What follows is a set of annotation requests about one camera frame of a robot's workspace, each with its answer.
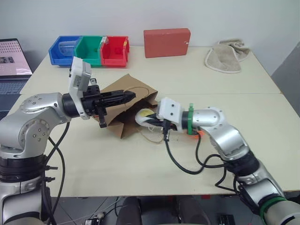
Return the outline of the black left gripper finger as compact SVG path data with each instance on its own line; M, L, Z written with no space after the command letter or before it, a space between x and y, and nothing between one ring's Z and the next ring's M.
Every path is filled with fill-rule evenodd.
M114 91L108 91L103 92L102 97L103 98L122 98L125 95L124 90L114 90Z
M136 94L131 91L125 91L123 97L104 97L105 106L117 106L130 102L136 97Z

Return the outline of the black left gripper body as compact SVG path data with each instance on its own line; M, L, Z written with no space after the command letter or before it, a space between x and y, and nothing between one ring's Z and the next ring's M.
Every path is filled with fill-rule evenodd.
M105 121L107 111L105 109L103 98L100 93L100 88L97 84L88 86L87 91L83 93L81 102L84 111L88 116L97 116L99 119L100 127L107 127L107 123Z

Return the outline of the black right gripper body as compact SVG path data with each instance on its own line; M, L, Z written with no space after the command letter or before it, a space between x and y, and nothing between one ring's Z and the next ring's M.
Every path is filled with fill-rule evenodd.
M173 130L173 131L178 130L175 124L173 124L171 121L166 119L161 121L161 127L163 132L168 132L169 130Z

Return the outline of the white yellow plush toy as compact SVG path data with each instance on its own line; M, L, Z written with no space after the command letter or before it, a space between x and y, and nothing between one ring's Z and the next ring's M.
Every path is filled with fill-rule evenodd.
M135 122L139 126L145 127L151 132L153 132L154 129L159 129L160 131L162 131L162 127L146 127L146 122L145 121L150 119L150 118L147 118L147 115L150 115L150 114L153 114L153 113L155 113L155 112L153 110L149 109L149 108L141 109L135 115Z

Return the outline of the brown paper bag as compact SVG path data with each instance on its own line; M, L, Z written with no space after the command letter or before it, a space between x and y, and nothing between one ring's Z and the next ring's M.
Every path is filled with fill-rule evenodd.
M136 123L135 115L143 108L154 110L157 107L158 91L129 74L105 87L103 92L113 90L131 91L135 93L135 97L128 103L106 109L106 129L120 139L128 138L135 133L142 135L142 128Z

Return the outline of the small orange plastic piece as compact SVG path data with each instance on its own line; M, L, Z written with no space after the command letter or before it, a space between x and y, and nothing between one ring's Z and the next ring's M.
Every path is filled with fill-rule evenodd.
M202 138L205 135L205 133L202 130L192 130L191 132L187 132L187 134L193 139L197 139L199 136Z

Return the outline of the red plastic storage bin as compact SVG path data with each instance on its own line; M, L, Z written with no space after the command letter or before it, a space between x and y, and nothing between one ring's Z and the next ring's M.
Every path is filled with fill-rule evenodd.
M129 51L128 36L103 36L100 44L101 66L126 67Z

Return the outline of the green plastic storage bin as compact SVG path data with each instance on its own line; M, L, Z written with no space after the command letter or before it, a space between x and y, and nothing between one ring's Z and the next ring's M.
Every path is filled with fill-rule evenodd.
M92 67L100 67L102 36L81 36L75 47L74 56L89 63Z

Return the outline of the blue plastic storage bin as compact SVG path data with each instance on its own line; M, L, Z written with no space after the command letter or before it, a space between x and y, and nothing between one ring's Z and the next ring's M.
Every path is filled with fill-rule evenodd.
M81 36L59 36L53 45L49 49L49 56L52 65L57 65L60 67L70 66L73 60L73 57L64 57L59 51L59 42L61 41L72 41L78 40Z

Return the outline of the clear plastic measuring cup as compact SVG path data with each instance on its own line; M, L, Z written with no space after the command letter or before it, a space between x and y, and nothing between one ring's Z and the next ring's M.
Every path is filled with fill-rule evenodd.
M64 57L73 57L78 40L59 42L59 51Z

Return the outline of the red brick-shaped foam block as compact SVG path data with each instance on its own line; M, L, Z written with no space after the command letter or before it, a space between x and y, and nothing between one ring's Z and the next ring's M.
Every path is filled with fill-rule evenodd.
M191 32L188 28L144 30L146 58L186 55Z

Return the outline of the beige folded towel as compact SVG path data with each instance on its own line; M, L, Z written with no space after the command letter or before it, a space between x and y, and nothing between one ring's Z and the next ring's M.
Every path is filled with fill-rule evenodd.
M204 64L206 67L226 74L241 72L240 62L248 58L251 49L242 39L233 38L218 41L209 50Z

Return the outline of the dark rounded shape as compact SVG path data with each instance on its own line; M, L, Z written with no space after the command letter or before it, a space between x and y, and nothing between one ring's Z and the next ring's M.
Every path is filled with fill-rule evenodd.
M176 210L181 224L211 225L211 221L192 195L176 197Z
M124 200L116 225L143 225L141 206L137 197L131 196Z

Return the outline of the open grey laptop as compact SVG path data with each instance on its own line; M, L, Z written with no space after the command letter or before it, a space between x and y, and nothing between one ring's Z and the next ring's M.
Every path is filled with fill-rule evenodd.
M20 96L33 72L16 38L0 39L0 115L5 115Z

